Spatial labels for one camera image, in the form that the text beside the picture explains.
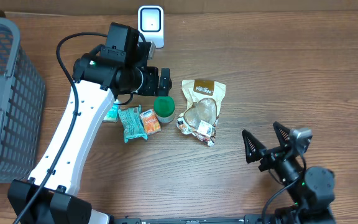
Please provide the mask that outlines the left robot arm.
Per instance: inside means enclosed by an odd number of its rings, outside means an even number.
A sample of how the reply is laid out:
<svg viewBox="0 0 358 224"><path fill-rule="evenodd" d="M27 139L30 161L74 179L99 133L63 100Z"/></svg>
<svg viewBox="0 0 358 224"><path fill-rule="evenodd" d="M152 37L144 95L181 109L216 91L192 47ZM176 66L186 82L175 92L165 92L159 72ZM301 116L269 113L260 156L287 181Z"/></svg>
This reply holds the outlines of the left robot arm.
<svg viewBox="0 0 358 224"><path fill-rule="evenodd" d="M67 73L67 107L42 159L26 181L11 182L17 223L116 221L77 196L86 158L119 95L168 96L172 81L168 68L148 66L155 46L141 31L112 23L105 37Z"/></svg>

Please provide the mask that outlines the light green wipes packet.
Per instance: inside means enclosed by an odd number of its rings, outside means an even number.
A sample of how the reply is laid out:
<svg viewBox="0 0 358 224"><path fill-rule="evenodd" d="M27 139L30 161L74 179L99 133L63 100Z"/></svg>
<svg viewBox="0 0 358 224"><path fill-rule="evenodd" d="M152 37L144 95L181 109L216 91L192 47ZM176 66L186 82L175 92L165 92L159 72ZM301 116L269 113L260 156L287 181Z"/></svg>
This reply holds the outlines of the light green wipes packet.
<svg viewBox="0 0 358 224"><path fill-rule="evenodd" d="M118 110L119 119L124 127L124 142L130 139L143 138L148 140L142 121L140 120L142 107L128 108L126 110Z"/></svg>

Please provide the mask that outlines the green Kleenex tissue pack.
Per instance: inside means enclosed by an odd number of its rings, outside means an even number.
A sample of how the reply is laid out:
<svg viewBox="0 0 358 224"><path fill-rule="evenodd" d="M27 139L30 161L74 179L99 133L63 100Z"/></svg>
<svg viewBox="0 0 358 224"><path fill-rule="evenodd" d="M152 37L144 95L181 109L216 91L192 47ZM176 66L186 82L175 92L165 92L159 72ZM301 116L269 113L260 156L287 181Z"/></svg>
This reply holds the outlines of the green Kleenex tissue pack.
<svg viewBox="0 0 358 224"><path fill-rule="evenodd" d="M103 118L103 122L105 122L105 123L118 122L118 119L119 119L118 110L120 109L120 104L121 104L121 102L117 99L113 103L112 108L107 112L107 114Z"/></svg>

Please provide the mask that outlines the green lidded jar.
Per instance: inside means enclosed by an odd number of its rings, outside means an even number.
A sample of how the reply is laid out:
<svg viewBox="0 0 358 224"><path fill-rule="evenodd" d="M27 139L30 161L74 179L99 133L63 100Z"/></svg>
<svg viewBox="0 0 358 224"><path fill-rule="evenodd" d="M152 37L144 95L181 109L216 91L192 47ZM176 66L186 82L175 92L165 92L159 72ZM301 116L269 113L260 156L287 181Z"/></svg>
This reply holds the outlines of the green lidded jar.
<svg viewBox="0 0 358 224"><path fill-rule="evenodd" d="M170 96L159 96L154 101L154 111L161 123L170 123L175 117L175 102Z"/></svg>

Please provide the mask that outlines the orange tissue packet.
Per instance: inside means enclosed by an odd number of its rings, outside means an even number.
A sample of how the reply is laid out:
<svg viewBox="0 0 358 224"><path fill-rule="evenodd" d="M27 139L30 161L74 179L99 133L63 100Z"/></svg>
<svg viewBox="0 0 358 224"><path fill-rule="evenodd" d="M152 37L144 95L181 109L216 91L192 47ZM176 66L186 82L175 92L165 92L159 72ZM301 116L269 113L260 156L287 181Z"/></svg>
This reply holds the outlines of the orange tissue packet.
<svg viewBox="0 0 358 224"><path fill-rule="evenodd" d="M161 131L161 125L153 109L142 112L140 114L140 120L142 121L147 135L155 134Z"/></svg>

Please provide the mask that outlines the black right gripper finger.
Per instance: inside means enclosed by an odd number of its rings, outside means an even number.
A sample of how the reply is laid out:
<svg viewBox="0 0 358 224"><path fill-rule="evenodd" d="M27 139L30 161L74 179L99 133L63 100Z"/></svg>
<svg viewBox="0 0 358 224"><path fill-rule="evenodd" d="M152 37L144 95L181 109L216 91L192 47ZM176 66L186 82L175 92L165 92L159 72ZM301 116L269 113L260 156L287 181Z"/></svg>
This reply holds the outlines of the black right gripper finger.
<svg viewBox="0 0 358 224"><path fill-rule="evenodd" d="M266 147L246 129L242 131L242 137L245 145L246 162L249 164L261 160Z"/></svg>
<svg viewBox="0 0 358 224"><path fill-rule="evenodd" d="M290 129L275 121L273 128L281 146L288 146L290 143Z"/></svg>

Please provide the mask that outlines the clear bagged bread pack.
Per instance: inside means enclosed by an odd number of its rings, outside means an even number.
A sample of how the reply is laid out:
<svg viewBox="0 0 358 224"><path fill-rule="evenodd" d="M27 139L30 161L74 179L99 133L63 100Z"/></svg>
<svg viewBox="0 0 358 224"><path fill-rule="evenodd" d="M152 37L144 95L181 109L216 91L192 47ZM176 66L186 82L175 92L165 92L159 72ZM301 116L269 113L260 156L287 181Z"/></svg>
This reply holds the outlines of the clear bagged bread pack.
<svg viewBox="0 0 358 224"><path fill-rule="evenodd" d="M178 116L177 128L182 134L190 134L207 146L213 146L226 85L214 80L183 80L181 90L187 108Z"/></svg>

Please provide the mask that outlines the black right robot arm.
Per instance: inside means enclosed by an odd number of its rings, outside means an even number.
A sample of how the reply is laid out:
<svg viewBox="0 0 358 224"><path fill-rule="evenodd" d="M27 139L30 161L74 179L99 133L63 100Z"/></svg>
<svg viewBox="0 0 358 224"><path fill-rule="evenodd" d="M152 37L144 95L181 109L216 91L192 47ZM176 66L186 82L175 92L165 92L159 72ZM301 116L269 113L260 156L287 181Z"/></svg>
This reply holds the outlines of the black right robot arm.
<svg viewBox="0 0 358 224"><path fill-rule="evenodd" d="M265 147L252 133L242 131L246 162L260 162L259 171L268 171L282 188L265 203L260 215L245 215L245 223L322 224L335 223L330 204L334 201L334 172L321 166L306 165L305 153L313 133L309 128L289 129L273 123L279 146ZM293 205L268 214L269 205L288 192Z"/></svg>

